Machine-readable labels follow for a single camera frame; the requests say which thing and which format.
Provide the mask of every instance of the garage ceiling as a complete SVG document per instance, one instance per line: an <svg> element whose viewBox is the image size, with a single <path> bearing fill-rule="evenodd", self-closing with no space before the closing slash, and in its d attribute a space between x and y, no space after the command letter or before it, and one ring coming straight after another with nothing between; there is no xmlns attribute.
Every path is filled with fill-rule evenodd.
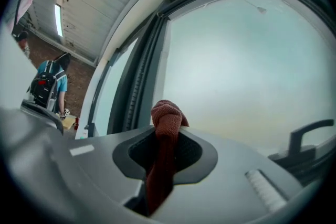
<svg viewBox="0 0 336 224"><path fill-rule="evenodd" d="M96 66L103 44L130 0L34 0L20 21L37 36ZM54 5L62 6L63 38L56 29Z"/></svg>

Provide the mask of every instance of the backpack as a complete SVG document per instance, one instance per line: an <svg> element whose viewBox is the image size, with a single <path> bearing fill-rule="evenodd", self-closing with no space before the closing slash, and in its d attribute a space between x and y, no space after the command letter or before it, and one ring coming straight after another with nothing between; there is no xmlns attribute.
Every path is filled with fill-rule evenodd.
<svg viewBox="0 0 336 224"><path fill-rule="evenodd" d="M36 79L33 80L30 92L34 96L34 101L46 109L54 110L57 99L57 82L66 77L64 71L56 74L51 73L53 68L53 61L47 61L44 72L40 73Z"/></svg>

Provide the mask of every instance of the red cloth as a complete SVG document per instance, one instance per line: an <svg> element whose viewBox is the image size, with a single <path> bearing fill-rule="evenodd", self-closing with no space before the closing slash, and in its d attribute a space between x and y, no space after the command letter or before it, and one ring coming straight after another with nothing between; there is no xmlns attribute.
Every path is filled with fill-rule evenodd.
<svg viewBox="0 0 336 224"><path fill-rule="evenodd" d="M174 149L179 129L181 125L189 126L178 106L168 100L159 101L151 114L159 150L146 181L149 214L160 206L173 189L173 176L176 173Z"/></svg>

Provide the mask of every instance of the wall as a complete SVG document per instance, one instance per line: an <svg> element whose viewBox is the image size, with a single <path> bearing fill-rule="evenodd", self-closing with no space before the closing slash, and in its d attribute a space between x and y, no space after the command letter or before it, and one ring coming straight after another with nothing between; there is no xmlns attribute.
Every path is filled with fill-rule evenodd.
<svg viewBox="0 0 336 224"><path fill-rule="evenodd" d="M291 131L336 119L335 49L281 0L211 3L172 21L169 38L162 99L191 127L268 155L287 148ZM319 129L303 143L335 133Z"/></svg>
<svg viewBox="0 0 336 224"><path fill-rule="evenodd" d="M18 25L14 28L13 33L17 34L22 30L22 26ZM63 52L54 46L41 40L33 33L29 33L30 59L33 65L38 66L46 61L53 60ZM68 75L68 92L66 93L66 108L70 110L70 114L80 116L80 111L84 101L84 97L94 73L95 69L75 58L72 58Z"/></svg>

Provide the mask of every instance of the dark hair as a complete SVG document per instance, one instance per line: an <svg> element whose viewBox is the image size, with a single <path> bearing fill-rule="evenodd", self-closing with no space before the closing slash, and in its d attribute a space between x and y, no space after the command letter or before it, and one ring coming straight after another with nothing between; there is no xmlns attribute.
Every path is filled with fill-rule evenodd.
<svg viewBox="0 0 336 224"><path fill-rule="evenodd" d="M69 67L70 61L71 61L71 54L68 52L64 52L62 55L54 59L55 64L62 67L65 72L67 71Z"/></svg>

